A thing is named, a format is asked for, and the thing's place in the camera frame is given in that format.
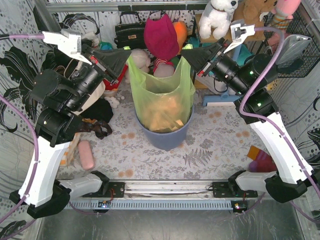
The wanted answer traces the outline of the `blue trash bin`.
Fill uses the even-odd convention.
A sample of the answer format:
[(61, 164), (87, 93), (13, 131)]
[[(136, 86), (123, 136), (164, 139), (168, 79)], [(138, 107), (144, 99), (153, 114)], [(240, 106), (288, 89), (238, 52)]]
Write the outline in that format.
[(164, 151), (170, 151), (174, 148), (177, 148), (187, 137), (189, 125), (193, 120), (194, 116), (194, 106), (191, 108), (190, 116), (187, 123), (180, 129), (168, 132), (168, 133), (158, 133), (152, 132), (145, 128), (139, 121), (137, 114), (135, 112), (135, 118), (138, 125), (141, 127), (144, 135), (148, 139), (148, 141), (156, 148)]

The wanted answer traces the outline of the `green trash bag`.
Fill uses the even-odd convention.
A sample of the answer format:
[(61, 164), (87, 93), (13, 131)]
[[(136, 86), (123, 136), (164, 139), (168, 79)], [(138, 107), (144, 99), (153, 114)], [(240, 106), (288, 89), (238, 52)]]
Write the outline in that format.
[(180, 58), (173, 75), (169, 77), (155, 77), (143, 72), (136, 67), (131, 56), (127, 59), (126, 63), (128, 65), (135, 112), (139, 121), (146, 106), (164, 96), (180, 97), (181, 103), (189, 109), (190, 117), (191, 108), (194, 103), (195, 87), (190, 75), (191, 66), (184, 57)]

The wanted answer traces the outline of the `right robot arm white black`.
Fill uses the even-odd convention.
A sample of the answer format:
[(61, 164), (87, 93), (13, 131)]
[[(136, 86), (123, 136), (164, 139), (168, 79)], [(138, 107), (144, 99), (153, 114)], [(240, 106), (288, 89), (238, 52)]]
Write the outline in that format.
[(265, 86), (276, 79), (277, 60), (283, 43), (279, 43), (273, 56), (258, 54), (245, 65), (239, 66), (226, 53), (229, 45), (222, 38), (211, 46), (185, 48), (181, 55), (200, 76), (213, 72), (220, 82), (235, 91), (234, 101), (238, 114), (263, 141), (276, 170), (268, 173), (238, 171), (228, 179), (234, 195), (245, 191), (268, 193), (279, 203), (299, 198), (313, 186), (317, 193), (320, 172), (314, 170), (300, 154), (290, 138), (278, 107)]

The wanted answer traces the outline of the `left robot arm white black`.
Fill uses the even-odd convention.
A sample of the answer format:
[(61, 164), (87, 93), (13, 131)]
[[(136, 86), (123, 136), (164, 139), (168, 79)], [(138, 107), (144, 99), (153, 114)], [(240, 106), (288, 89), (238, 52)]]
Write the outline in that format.
[(56, 175), (75, 134), (88, 128), (78, 112), (104, 79), (111, 83), (118, 79), (130, 55), (129, 47), (96, 50), (84, 45), (83, 64), (72, 78), (53, 69), (35, 77), (31, 97), (44, 110), (35, 125), (34, 154), (25, 181), (9, 196), (12, 202), (27, 205), (32, 218), (55, 215), (74, 198), (113, 193), (109, 178), (97, 170), (74, 180), (56, 180)]

